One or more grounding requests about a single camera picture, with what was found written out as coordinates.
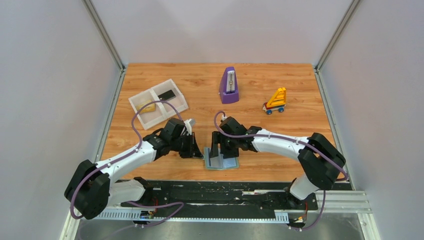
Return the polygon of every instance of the light blue base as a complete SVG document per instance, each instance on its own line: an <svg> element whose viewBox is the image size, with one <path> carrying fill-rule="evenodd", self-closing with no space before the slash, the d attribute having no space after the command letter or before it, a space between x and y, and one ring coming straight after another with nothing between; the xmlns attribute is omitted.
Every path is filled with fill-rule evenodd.
<svg viewBox="0 0 424 240"><path fill-rule="evenodd" d="M223 158L223 155L220 153L217 157L209 158L210 147L204 148L203 159L204 166L210 170L225 170L225 169L237 169L239 167L239 159L237 157Z"/></svg>

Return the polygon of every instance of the black rectangular object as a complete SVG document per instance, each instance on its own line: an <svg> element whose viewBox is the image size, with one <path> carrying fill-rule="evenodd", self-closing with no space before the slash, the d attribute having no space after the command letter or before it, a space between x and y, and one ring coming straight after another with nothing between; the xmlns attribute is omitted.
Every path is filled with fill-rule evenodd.
<svg viewBox="0 0 424 240"><path fill-rule="evenodd" d="M88 159L82 161L75 170L64 193L65 198L71 202L72 196L81 181L91 172L96 170L96 165ZM87 219L99 215L108 204L111 180L109 175L98 171L94 173L81 187L76 195L74 206Z"/></svg>
<svg viewBox="0 0 424 240"><path fill-rule="evenodd" d="M160 131L159 137L170 144L172 140L181 136L185 126L186 125L182 120L172 117L168 120L165 127Z"/></svg>
<svg viewBox="0 0 424 240"><path fill-rule="evenodd" d="M241 218L273 219L274 210L304 210L300 205L292 208L285 202L286 193L281 191L290 182L220 182L220 181L156 181L149 183L156 189L153 196L159 205L184 202L184 207L175 215L180 218ZM334 190L352 190L348 183L336 183ZM254 190L274 190L258 195L243 195ZM308 209L317 210L315 194L306 198ZM156 217L167 217L178 206L160 208Z"/></svg>
<svg viewBox="0 0 424 240"><path fill-rule="evenodd" d="M172 90L168 90L160 95L157 95L157 97L161 100L161 101L169 101L173 98L175 98L175 93Z"/></svg>

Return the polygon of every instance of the gray floor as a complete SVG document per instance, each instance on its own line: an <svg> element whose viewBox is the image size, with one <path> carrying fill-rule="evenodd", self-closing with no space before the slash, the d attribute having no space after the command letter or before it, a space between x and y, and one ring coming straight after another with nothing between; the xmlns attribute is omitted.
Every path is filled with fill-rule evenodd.
<svg viewBox="0 0 424 240"><path fill-rule="evenodd" d="M316 214L308 214L311 224ZM130 227L121 220L86 220L81 222L82 240L363 240L358 215L353 213L324 213L310 230L296 232L285 224L275 223L211 223L164 222L153 227Z"/></svg>

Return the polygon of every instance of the aluminum frame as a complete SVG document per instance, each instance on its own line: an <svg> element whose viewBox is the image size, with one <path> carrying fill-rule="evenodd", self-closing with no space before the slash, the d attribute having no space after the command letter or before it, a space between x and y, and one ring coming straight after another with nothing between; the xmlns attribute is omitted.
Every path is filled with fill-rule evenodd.
<svg viewBox="0 0 424 240"><path fill-rule="evenodd" d="M346 13L344 14L343 18L341 19L341 22L338 24L333 36L331 37L330 42L328 43L327 47L325 48L324 52L322 53L321 57L318 60L318 63L316 64L315 69L321 70L323 68L323 65L326 63L328 57L330 56L334 46L336 45L337 41L339 40L339 37L342 35L343 30L345 30L346 26L348 25L349 21L351 20L352 16L355 13L355 10L358 8L359 4L362 0L353 0L349 7L347 8Z"/></svg>
<svg viewBox="0 0 424 240"><path fill-rule="evenodd" d="M123 71L125 69L125 65L123 64L121 57L118 54L117 49L115 48L114 44L112 43L112 40L106 31L105 26L102 23L102 20L99 17L99 14L96 11L96 8L94 7L94 4L91 0L82 0L84 3L85 8L87 9L88 14L90 15L91 19L94 22L94 25L96 26L98 33L100 34L101 38L104 41L104 44L106 44L107 49L109 49L110 54L112 55L113 60L115 61L118 68Z"/></svg>
<svg viewBox="0 0 424 240"><path fill-rule="evenodd" d="M165 217L141 218L141 211L154 211L154 208L140 207L107 207L94 220L124 220L124 221L150 221L158 222ZM289 214L283 210L275 210L275 218L213 218L213 217L171 217L169 222L189 223L273 223L288 224Z"/></svg>
<svg viewBox="0 0 424 240"><path fill-rule="evenodd" d="M319 209L315 211L309 211L310 213L317 214L323 205L323 191L317 191L316 199ZM137 211L140 212L142 208L138 207L108 207L105 209L105 214L101 217L94 219L99 220L124 220L134 221ZM290 210L277 210L275 211L276 218L273 219L237 219L237 218L190 218L190 217L172 217L169 219L170 222L206 222L206 223L269 223L269 224L281 224L284 221L284 216L288 213L294 213L296 211ZM331 190L326 191L326 199L324 205L324 214L357 214L361 224L362 234L365 240L381 240L374 215L370 208L370 204L367 199L367 195L364 191L349 191L349 190ZM160 221L161 217L153 219L151 221ZM74 240L77 234L79 220L73 219L70 214L66 219L65 228L63 229L61 240Z"/></svg>
<svg viewBox="0 0 424 240"><path fill-rule="evenodd" d="M115 109L118 103L119 95L121 93L121 88L122 88L122 84L124 83L124 78L126 73L127 73L126 68L121 70L119 80L116 84L115 92L113 93L113 98L110 103L109 112L107 113L106 121L104 123L103 132L97 144L98 145L97 151L94 154L94 156L91 158L93 159L94 163L100 161L102 157L103 149L105 148L106 139L108 138L109 129L111 128L112 118L115 113Z"/></svg>

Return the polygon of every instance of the white plastic tray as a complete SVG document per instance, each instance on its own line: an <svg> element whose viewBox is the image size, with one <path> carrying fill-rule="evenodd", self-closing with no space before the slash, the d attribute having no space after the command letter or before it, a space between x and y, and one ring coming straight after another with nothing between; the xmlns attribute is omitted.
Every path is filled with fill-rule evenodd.
<svg viewBox="0 0 424 240"><path fill-rule="evenodd" d="M173 91L175 98L170 99L168 102L172 104L179 113L189 108L184 95L181 93L172 79L168 79L152 88L140 92L139 94L128 98L128 100L134 112L137 113L136 106L146 101L158 101L158 95L161 95L169 90ZM145 130L176 115L175 111L168 104L163 104L161 102L154 104L156 104L154 111L140 113L137 116Z"/></svg>

